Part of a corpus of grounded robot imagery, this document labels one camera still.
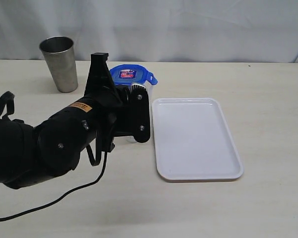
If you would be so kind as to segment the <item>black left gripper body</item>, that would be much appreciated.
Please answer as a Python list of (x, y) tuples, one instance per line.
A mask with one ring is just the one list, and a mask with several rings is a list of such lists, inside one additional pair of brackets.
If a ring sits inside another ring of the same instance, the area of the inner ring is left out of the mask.
[(131, 90), (128, 86), (86, 89), (84, 97), (93, 107), (91, 125), (96, 126), (96, 152), (111, 152), (114, 137), (132, 136)]

